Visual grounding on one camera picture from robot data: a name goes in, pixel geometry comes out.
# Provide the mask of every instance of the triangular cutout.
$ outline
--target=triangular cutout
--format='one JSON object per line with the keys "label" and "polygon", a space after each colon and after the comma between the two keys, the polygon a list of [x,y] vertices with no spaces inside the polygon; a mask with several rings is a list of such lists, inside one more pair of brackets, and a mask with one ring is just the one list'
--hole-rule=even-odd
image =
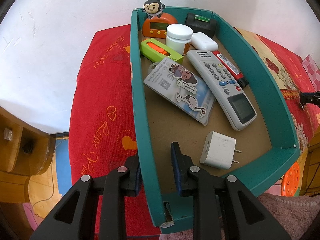
{"label": "triangular cutout", "polygon": [[265,219],[264,215],[242,191],[238,191],[238,196],[248,225],[252,225]]}
{"label": "triangular cutout", "polygon": [[75,191],[65,202],[65,204],[60,208],[60,210],[56,213],[54,219],[71,224],[75,215],[79,196],[80,191]]}

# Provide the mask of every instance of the green box cutter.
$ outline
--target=green box cutter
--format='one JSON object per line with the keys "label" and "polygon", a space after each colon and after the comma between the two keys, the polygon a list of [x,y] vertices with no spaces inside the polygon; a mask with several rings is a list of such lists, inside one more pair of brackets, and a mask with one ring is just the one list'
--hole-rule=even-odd
{"label": "green box cutter", "polygon": [[169,57],[180,64],[182,64],[183,61],[183,56],[181,54],[153,38],[145,39],[141,42],[140,52],[152,62],[161,61],[164,57]]}

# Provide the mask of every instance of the black cap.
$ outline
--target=black cap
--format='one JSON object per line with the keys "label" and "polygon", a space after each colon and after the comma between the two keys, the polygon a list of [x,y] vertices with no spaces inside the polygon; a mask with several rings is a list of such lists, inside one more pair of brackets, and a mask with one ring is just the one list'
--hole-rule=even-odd
{"label": "black cap", "polygon": [[240,86],[241,88],[244,88],[244,87],[246,87],[247,85],[249,85],[249,82],[245,79],[245,77],[239,78],[239,79],[237,80],[237,82],[239,83],[239,86]]}

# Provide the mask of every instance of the red glue stick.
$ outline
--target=red glue stick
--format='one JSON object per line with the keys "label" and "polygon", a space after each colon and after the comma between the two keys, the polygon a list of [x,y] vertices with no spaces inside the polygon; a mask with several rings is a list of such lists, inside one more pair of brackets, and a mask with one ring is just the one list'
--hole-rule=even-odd
{"label": "red glue stick", "polygon": [[212,52],[221,61],[221,63],[226,67],[231,75],[235,78],[241,88],[246,87],[249,82],[245,79],[243,74],[225,57],[220,51],[216,50]]}

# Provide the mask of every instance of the white jar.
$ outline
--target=white jar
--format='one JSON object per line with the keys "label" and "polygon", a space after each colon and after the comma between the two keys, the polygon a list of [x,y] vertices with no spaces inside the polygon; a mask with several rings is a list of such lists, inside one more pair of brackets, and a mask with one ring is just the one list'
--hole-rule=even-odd
{"label": "white jar", "polygon": [[193,31],[183,24],[170,24],[167,27],[166,45],[181,55],[189,51]]}

